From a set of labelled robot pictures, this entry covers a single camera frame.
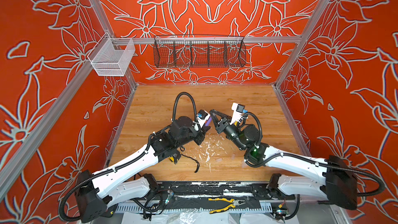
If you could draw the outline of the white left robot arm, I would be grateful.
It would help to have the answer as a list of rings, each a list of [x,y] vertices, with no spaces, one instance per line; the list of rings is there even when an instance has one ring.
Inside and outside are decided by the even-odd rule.
[[[181,116],[150,134],[146,145],[122,161],[94,173],[83,171],[61,200],[59,217],[65,222],[87,223],[120,202],[144,197],[154,187],[147,177],[140,180],[138,186],[126,180],[164,159],[178,157],[178,148],[191,141],[200,145],[210,129],[209,118],[207,113],[197,114],[195,120]]]

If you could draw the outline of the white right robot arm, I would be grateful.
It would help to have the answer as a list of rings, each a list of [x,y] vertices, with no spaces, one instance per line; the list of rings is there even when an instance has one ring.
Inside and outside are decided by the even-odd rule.
[[[258,117],[246,110],[233,116],[211,110],[210,116],[218,133],[224,133],[239,150],[244,163],[251,168],[270,167],[295,173],[295,177],[279,174],[268,183],[270,190],[282,195],[317,197],[320,204],[337,205],[356,210],[358,199],[381,194],[386,186],[377,176],[349,168],[336,156],[328,159],[289,153],[263,143],[262,126]]]

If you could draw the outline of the purple marker pen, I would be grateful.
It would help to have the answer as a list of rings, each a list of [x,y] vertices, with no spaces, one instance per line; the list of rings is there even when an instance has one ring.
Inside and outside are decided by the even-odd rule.
[[[212,118],[209,116],[209,118],[205,121],[205,124],[203,125],[204,127],[208,127],[212,122]]]

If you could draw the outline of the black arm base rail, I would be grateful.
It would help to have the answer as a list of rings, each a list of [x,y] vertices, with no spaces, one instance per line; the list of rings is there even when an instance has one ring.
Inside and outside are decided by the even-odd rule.
[[[267,182],[258,181],[160,181],[160,190],[171,190],[177,197],[185,198],[254,198],[277,200],[280,195],[268,189]]]

